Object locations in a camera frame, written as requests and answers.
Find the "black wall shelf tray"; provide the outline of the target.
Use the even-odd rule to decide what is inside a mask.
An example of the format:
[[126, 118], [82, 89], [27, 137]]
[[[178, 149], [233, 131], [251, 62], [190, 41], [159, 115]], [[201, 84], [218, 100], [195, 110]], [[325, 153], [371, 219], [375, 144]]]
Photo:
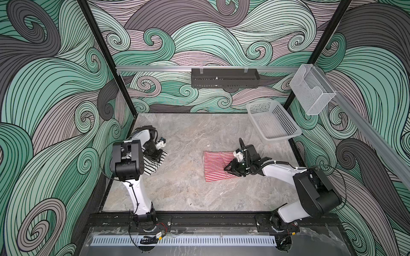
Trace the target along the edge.
[[261, 81], [257, 69], [251, 68], [193, 68], [191, 85], [194, 88], [246, 89], [257, 88]]

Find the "black frame post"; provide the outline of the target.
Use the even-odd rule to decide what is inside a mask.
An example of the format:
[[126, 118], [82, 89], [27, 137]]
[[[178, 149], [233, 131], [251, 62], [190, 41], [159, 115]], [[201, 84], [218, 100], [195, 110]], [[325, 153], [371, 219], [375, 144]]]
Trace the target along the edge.
[[[310, 56], [309, 60], [307, 61], [307, 64], [313, 64], [316, 66], [316, 62], [318, 61], [320, 55], [322, 54], [322, 51], [325, 49], [325, 47], [328, 45], [329, 41], [331, 40], [331, 37], [333, 36], [334, 32], [336, 31], [343, 15], [347, 11], [351, 1], [341, 1], [332, 16], [331, 20], [328, 22], [328, 25], [325, 27], [325, 31], [323, 35], [321, 36], [319, 43], [317, 44], [316, 48], [314, 49], [312, 55]], [[284, 109], [287, 111], [290, 111], [290, 106], [293, 103], [295, 99], [294, 93], [291, 91], [288, 99], [286, 100], [284, 104]]]
[[89, 5], [88, 1], [86, 1], [86, 0], [77, 0], [77, 2], [80, 6], [80, 9], [81, 9], [81, 11], [82, 11], [82, 13], [83, 13], [83, 15], [86, 19], [86, 22], [88, 23], [88, 26], [89, 26], [95, 40], [97, 42], [97, 45], [99, 46], [99, 48], [102, 51], [102, 55], [104, 56], [104, 59], [107, 62], [108, 68], [109, 68], [111, 74], [113, 75], [113, 78], [114, 78], [114, 80], [117, 84], [117, 87], [119, 88], [122, 96], [124, 97], [125, 102], [126, 102], [128, 108], [130, 109], [132, 116], [134, 118], [137, 118], [137, 116], [138, 116], [137, 111], [136, 111], [136, 109], [133, 105], [133, 102], [132, 102], [129, 94], [128, 94], [126, 85], [125, 85], [122, 77], [117, 73], [116, 64], [114, 62], [114, 59], [113, 59], [112, 55], [110, 54], [110, 51], [108, 49], [107, 44], [104, 41], [104, 38], [103, 38], [102, 33], [101, 33], [101, 31], [98, 27], [97, 21], [96, 21], [94, 15], [92, 13], [92, 10], [90, 8], [90, 5]]

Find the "aluminium rail back wall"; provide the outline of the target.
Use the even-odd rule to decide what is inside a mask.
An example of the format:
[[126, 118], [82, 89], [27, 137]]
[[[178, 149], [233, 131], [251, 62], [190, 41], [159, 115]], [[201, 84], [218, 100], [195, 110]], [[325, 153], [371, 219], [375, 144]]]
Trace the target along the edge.
[[134, 66], [116, 66], [118, 72], [189, 72], [192, 69], [257, 69], [262, 73], [295, 73], [299, 67], [283, 66], [155, 66], [155, 65], [134, 65]]

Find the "white plastic laundry basket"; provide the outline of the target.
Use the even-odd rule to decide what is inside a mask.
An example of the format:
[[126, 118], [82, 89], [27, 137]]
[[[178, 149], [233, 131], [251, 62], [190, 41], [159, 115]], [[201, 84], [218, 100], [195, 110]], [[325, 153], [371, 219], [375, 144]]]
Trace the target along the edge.
[[257, 100], [246, 104], [248, 117], [264, 144], [289, 140], [302, 134], [302, 129], [275, 100]]

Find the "red white striped tank top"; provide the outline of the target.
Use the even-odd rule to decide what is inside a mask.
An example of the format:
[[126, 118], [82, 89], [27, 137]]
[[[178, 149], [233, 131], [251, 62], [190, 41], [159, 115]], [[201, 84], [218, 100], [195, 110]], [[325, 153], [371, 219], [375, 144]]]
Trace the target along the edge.
[[204, 176], [206, 182], [236, 178], [224, 168], [235, 159], [232, 152], [204, 151]]

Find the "clear plastic wall bin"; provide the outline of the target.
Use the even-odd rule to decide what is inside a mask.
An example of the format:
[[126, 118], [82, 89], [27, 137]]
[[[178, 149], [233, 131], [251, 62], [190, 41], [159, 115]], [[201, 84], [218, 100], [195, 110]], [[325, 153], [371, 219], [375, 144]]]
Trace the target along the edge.
[[313, 64], [299, 67], [290, 88], [307, 115], [319, 115], [336, 96], [326, 74]]

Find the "aluminium rail right wall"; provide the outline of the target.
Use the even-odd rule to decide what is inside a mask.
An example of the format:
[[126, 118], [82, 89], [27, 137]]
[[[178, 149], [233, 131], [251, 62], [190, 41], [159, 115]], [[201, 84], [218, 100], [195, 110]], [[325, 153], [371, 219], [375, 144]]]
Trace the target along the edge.
[[410, 186], [410, 159], [404, 156], [396, 146], [379, 134], [372, 126], [376, 117], [370, 113], [370, 103], [366, 96], [355, 84], [353, 79], [340, 71], [331, 71], [328, 74], [321, 68], [317, 68], [319, 74], [329, 83], [331, 89], [336, 93], [333, 98], [348, 115], [349, 119], [358, 128], [362, 137], [376, 153], [382, 158], [387, 167], [401, 180], [406, 187]]

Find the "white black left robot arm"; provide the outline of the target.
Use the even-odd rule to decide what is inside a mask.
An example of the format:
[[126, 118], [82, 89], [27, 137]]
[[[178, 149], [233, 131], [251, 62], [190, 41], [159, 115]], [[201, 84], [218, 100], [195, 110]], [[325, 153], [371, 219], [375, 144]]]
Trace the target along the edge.
[[132, 200], [132, 219], [140, 228], [157, 225], [156, 211], [149, 199], [143, 176], [150, 176], [162, 165], [168, 153], [163, 150], [166, 140], [158, 137], [151, 125], [137, 128], [126, 140], [112, 144], [110, 169], [113, 179], [127, 187]]

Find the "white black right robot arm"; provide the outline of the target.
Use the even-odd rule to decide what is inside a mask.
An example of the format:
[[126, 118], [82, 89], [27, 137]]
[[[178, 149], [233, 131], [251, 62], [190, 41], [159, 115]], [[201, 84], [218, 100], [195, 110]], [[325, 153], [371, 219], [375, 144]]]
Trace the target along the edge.
[[319, 167], [294, 167], [285, 161], [260, 157], [254, 145], [245, 145], [239, 139], [240, 147], [234, 151], [234, 159], [224, 171], [236, 177], [261, 175], [281, 180], [292, 185], [298, 200], [287, 203], [272, 212], [274, 229], [284, 229], [294, 221], [308, 217], [320, 218], [342, 204], [342, 197]]

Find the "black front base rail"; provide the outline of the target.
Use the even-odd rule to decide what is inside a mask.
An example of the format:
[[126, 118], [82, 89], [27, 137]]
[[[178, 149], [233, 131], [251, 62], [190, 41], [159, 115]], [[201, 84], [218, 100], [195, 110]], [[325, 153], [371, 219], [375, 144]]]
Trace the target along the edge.
[[319, 219], [304, 218], [290, 224], [279, 224], [273, 213], [264, 212], [182, 212], [158, 211], [154, 221], [139, 223], [129, 212], [103, 212], [91, 214], [86, 227], [131, 228], [131, 231], [164, 230], [178, 233], [188, 228], [248, 228], [260, 233], [291, 233], [301, 227], [330, 227], [341, 224], [336, 214], [327, 214]]

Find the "black frame post right rear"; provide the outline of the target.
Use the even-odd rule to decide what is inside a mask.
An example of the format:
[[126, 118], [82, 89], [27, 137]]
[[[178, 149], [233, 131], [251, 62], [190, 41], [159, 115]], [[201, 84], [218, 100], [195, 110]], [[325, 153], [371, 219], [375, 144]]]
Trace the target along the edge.
[[[347, 11], [351, 1], [341, 1], [332, 16], [331, 20], [328, 22], [328, 25], [325, 27], [325, 31], [323, 35], [321, 36], [319, 43], [317, 44], [316, 48], [314, 49], [312, 55], [310, 56], [309, 60], [307, 61], [307, 64], [313, 64], [316, 66], [316, 62], [318, 61], [320, 55], [322, 54], [322, 51], [325, 49], [325, 47], [328, 45], [329, 41], [331, 40], [331, 37], [333, 36], [334, 32], [336, 31], [343, 15]], [[284, 104], [284, 109], [287, 111], [290, 111], [290, 106], [293, 103], [295, 99], [294, 93], [291, 91], [288, 99], [286, 100]]]

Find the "black frame post left rear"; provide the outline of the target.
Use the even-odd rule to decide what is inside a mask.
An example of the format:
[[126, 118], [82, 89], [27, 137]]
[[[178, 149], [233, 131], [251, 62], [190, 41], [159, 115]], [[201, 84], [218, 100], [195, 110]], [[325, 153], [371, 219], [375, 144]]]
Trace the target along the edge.
[[104, 59], [107, 62], [108, 68], [109, 68], [111, 74], [113, 75], [113, 78], [114, 78], [114, 80], [117, 84], [117, 87], [119, 88], [122, 96], [124, 97], [125, 102], [126, 102], [128, 108], [130, 109], [132, 116], [134, 118], [137, 118], [137, 116], [138, 116], [137, 111], [136, 111], [136, 109], [133, 105], [133, 102], [132, 102], [129, 94], [128, 94], [126, 85], [125, 85], [122, 77], [117, 73], [116, 64], [114, 62], [114, 59], [113, 59], [112, 55], [110, 54], [110, 51], [108, 49], [107, 44], [104, 41], [104, 38], [103, 38], [102, 33], [101, 33], [101, 31], [98, 27], [97, 21], [96, 21], [94, 15], [92, 13], [92, 10], [90, 8], [90, 5], [89, 5], [88, 1], [86, 1], [86, 0], [77, 0], [77, 2], [80, 6], [80, 9], [81, 9], [81, 11], [82, 11], [82, 13], [83, 13], [83, 15], [86, 19], [86, 22], [88, 23], [88, 26], [89, 26], [95, 40], [97, 42], [97, 45], [99, 46], [99, 48], [102, 51], [102, 55], [104, 56]]

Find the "aluminium rail wall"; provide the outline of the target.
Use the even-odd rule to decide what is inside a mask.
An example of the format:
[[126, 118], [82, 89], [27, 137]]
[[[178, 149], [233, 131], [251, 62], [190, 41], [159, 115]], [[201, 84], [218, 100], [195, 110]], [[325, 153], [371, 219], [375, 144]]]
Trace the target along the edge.
[[295, 73], [299, 67], [283, 66], [155, 66], [155, 65], [134, 65], [134, 66], [116, 66], [118, 72], [189, 72], [192, 69], [257, 69], [262, 73]]
[[404, 156], [396, 146], [379, 134], [372, 126], [376, 117], [370, 113], [370, 103], [366, 96], [355, 84], [353, 79], [340, 71], [331, 71], [328, 74], [321, 68], [317, 68], [319, 74], [329, 83], [331, 89], [336, 93], [333, 98], [348, 115], [349, 119], [358, 128], [362, 137], [376, 153], [382, 158], [387, 167], [401, 180], [406, 187], [410, 186], [410, 159]]

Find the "black white striped tank top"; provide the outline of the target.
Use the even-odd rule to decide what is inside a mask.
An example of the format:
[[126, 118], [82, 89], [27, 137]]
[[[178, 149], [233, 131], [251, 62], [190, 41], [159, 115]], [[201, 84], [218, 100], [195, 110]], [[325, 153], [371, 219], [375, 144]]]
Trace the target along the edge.
[[160, 162], [151, 160], [144, 156], [144, 174], [150, 176], [153, 173], [156, 173], [157, 169], [161, 166], [167, 156], [168, 153], [164, 151], [160, 157]]

